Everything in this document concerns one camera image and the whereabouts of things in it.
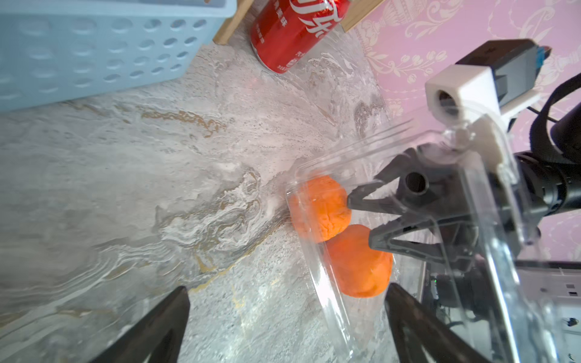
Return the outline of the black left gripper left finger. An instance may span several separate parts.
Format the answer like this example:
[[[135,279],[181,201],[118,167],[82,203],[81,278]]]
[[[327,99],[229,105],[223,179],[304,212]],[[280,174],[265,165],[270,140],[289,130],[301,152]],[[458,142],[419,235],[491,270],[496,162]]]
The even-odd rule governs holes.
[[[179,286],[93,362],[176,362],[187,323],[190,301]]]

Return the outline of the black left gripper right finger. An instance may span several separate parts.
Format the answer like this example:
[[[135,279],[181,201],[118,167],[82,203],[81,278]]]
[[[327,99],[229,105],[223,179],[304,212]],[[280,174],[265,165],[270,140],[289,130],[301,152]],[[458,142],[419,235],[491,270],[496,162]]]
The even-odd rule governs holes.
[[[391,284],[384,305],[401,362],[486,362],[399,284]]]

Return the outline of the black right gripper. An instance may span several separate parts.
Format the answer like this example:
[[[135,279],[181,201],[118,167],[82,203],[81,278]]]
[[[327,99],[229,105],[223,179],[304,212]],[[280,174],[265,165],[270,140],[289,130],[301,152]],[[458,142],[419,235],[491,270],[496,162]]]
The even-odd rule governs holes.
[[[372,229],[373,250],[448,265],[459,272],[473,266],[481,231],[478,212],[464,193],[464,177],[455,164],[439,164],[423,154],[425,145],[395,157],[375,178],[353,189],[346,203],[351,210],[397,215]],[[376,190],[400,179],[395,193],[368,199]]]

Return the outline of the orange fruit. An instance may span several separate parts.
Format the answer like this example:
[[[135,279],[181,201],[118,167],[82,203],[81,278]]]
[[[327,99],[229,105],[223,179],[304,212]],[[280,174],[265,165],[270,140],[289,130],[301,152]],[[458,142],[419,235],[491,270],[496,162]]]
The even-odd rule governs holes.
[[[393,255],[369,246],[371,229],[349,225],[327,243],[340,292],[354,298],[372,298],[390,284]]]
[[[294,230],[301,239],[315,243],[331,240],[351,222],[347,193],[329,175],[311,179],[287,198]]]

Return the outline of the clear plastic orange clamshell container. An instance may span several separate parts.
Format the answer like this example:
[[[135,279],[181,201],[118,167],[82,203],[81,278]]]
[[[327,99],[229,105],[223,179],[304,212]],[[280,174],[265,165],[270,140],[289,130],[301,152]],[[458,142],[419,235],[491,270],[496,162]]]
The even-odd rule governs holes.
[[[580,207],[561,124],[529,151],[446,101],[300,166],[287,190],[331,342],[347,361],[563,362],[540,223]]]

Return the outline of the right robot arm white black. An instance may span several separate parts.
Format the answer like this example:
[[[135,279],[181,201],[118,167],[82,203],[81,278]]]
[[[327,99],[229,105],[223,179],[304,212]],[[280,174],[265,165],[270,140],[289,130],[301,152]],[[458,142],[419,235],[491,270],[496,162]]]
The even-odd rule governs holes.
[[[579,88],[575,76],[555,89],[531,126],[531,150],[514,156],[526,188],[517,202],[527,203],[524,214],[531,224],[580,208],[580,108],[545,130],[552,105]],[[374,181],[355,188],[347,205],[396,216],[372,229],[371,249],[467,272],[484,249],[484,230],[464,193],[460,166],[438,162],[429,149],[419,145],[396,156]]]

